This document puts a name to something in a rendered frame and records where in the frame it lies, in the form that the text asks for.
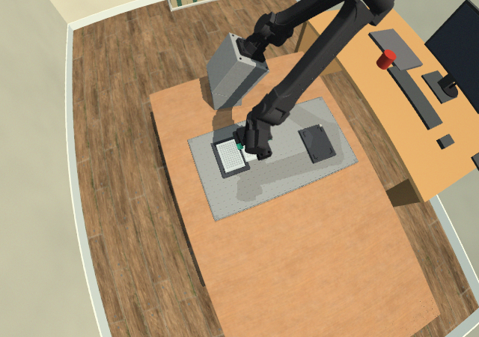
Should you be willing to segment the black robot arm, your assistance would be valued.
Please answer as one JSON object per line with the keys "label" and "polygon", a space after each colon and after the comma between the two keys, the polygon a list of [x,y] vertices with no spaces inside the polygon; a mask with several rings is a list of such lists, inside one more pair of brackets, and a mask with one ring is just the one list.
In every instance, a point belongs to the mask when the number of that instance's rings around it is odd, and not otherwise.
{"label": "black robot arm", "polygon": [[338,14],[294,68],[247,114],[245,152],[256,154],[258,161],[272,156],[268,143],[270,126],[285,121],[304,91],[338,53],[368,23],[377,26],[394,7],[394,0],[363,0],[370,10],[361,0],[300,0],[277,14],[263,14],[252,35],[245,40],[237,38],[240,55],[263,63],[263,52],[270,43],[283,45],[293,36],[296,26],[343,1]]}

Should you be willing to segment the white well plate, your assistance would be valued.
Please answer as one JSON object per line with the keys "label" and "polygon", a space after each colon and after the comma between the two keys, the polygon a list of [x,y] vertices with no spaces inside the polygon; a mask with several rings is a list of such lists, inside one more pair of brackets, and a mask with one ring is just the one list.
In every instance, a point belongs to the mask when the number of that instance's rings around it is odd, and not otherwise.
{"label": "white well plate", "polygon": [[226,173],[245,166],[234,139],[218,144],[216,147]]}
{"label": "white well plate", "polygon": [[257,159],[257,155],[256,155],[256,154],[248,154],[248,153],[246,153],[246,152],[245,152],[245,145],[244,145],[243,147],[244,147],[244,148],[242,149],[242,153],[243,153],[243,156],[245,157],[245,161],[246,161],[246,162]]}

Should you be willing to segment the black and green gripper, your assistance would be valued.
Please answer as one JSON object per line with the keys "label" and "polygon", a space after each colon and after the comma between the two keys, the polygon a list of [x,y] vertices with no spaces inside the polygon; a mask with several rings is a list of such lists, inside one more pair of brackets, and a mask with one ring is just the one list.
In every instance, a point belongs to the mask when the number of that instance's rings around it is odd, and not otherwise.
{"label": "black and green gripper", "polygon": [[[246,126],[237,128],[237,131],[233,132],[233,137],[234,137],[234,140],[236,142],[238,150],[244,148],[243,146],[245,145],[245,136],[244,136],[245,129],[246,129]],[[272,140],[272,134],[271,133],[269,134],[269,140]]]}

